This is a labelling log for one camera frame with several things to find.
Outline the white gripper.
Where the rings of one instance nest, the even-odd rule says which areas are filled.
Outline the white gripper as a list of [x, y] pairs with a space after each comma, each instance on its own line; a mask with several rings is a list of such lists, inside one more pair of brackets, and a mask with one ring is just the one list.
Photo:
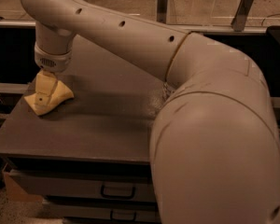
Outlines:
[[43, 70], [36, 75], [35, 94], [32, 101], [34, 109], [45, 109], [53, 106], [53, 94], [58, 84], [53, 73], [63, 72], [70, 64], [71, 57], [72, 51], [65, 54], [53, 54], [35, 45], [35, 63]]

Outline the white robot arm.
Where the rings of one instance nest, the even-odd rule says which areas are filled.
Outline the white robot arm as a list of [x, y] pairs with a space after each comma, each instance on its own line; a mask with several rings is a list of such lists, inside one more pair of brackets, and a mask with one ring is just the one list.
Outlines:
[[163, 84], [149, 159], [162, 224], [280, 224], [280, 137], [267, 82], [238, 49], [91, 5], [21, 0], [35, 20], [35, 92], [44, 115], [70, 99], [57, 74], [80, 35]]

